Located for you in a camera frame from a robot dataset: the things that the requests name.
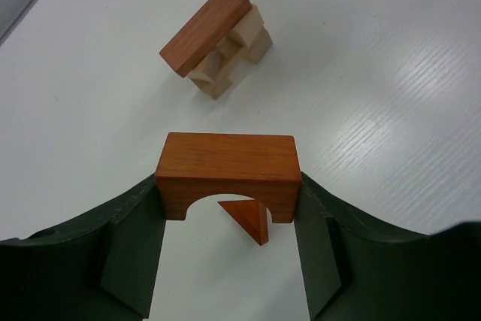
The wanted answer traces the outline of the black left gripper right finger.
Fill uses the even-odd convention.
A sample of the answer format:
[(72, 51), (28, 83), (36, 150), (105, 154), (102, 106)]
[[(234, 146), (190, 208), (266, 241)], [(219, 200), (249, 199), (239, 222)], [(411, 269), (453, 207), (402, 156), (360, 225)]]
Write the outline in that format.
[(294, 218), (312, 320), (478, 320), (480, 224), (424, 235), (303, 176)]

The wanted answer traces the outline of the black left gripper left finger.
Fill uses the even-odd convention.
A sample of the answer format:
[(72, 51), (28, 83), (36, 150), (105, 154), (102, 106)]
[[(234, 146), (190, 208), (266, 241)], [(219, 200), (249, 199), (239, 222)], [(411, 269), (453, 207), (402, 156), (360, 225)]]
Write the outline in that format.
[(1, 242), (3, 320), (144, 320), (165, 231), (153, 176), (81, 215)]

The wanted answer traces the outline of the red-brown triangle wood block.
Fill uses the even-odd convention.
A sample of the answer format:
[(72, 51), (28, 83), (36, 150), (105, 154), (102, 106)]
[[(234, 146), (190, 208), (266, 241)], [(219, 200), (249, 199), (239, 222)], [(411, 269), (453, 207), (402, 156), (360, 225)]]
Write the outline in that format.
[(267, 208), (261, 202), (246, 199), (218, 204), (259, 246), (268, 242)]

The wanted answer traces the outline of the red-brown arch wood block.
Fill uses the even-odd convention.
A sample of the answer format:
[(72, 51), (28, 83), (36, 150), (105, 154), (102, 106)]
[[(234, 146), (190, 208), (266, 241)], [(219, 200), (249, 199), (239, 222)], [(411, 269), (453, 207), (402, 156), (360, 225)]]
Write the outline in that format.
[(164, 217), (176, 221), (202, 198), (232, 194), (262, 203), (273, 223), (291, 223), (301, 188), (291, 135), (171, 132), (154, 177)]

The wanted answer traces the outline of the red-brown long wood block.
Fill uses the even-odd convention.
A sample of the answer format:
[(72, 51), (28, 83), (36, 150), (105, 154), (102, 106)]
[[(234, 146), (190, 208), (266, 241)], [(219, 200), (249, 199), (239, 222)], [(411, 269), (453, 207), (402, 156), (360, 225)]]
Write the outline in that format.
[(250, 0), (207, 0), (159, 55), (186, 77), (252, 8)]

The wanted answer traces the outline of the light long wood block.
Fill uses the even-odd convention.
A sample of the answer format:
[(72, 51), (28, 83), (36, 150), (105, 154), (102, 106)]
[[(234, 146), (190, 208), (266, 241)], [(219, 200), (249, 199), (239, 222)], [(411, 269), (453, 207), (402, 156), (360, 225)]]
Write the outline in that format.
[(248, 47), (225, 37), (217, 44), (216, 48), (222, 54), (219, 79), (224, 80), (231, 75), (239, 62), (247, 54)]

